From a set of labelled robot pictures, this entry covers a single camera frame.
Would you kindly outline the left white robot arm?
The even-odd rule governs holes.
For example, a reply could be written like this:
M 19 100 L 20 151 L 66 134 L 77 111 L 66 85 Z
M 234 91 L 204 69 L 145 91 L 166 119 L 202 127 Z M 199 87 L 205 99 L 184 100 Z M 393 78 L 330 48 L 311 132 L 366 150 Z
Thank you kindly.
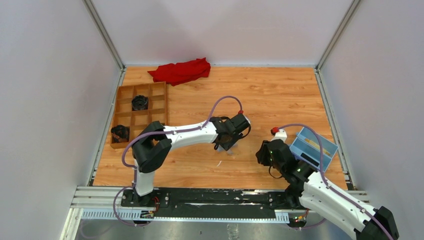
M 131 145 L 136 172 L 135 202 L 142 207 L 152 203 L 155 171 L 163 165 L 169 152 L 197 144 L 213 144 L 214 150 L 228 152 L 237 141 L 246 137 L 244 131 L 251 131 L 251 122 L 242 113 L 232 118 L 211 117 L 183 126 L 152 122 Z

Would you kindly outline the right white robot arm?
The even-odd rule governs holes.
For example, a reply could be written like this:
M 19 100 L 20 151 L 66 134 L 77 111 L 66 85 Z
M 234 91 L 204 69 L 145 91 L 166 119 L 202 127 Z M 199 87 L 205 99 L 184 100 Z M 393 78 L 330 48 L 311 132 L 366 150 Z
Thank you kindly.
M 274 168 L 288 182 L 286 204 L 303 207 L 338 226 L 353 240 L 397 240 L 399 231 L 393 213 L 355 198 L 324 176 L 338 151 L 325 137 L 303 127 L 291 144 L 283 128 L 271 129 L 273 138 L 264 140 L 256 158 Z

